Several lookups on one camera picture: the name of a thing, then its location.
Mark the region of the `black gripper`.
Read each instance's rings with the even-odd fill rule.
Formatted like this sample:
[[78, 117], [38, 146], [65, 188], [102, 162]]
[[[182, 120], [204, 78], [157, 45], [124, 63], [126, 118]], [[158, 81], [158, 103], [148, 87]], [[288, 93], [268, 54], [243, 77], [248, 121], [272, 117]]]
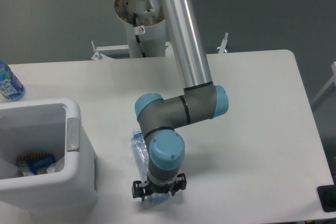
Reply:
[[151, 194], [168, 194], [171, 193], [174, 196], [178, 191], [185, 190], [187, 186], [187, 180], [184, 173], [177, 175], [174, 182], [166, 180], [159, 185], [155, 184], [149, 178], [142, 182], [135, 180], [132, 184], [132, 197], [133, 199], [140, 198], [141, 201], [145, 201], [145, 198]]

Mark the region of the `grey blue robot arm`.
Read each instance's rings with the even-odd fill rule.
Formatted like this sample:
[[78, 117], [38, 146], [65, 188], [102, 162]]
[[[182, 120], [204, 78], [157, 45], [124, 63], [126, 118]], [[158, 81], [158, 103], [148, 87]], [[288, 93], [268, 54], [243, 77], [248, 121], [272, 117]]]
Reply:
[[185, 143], [176, 129], [225, 114], [228, 97], [213, 83], [190, 0], [115, 0], [114, 9], [124, 23], [131, 58], [164, 56], [167, 40], [173, 48], [184, 93], [170, 99], [148, 93], [137, 99], [142, 140], [132, 146], [144, 178], [133, 182], [132, 196], [174, 195], [187, 185], [179, 171]]

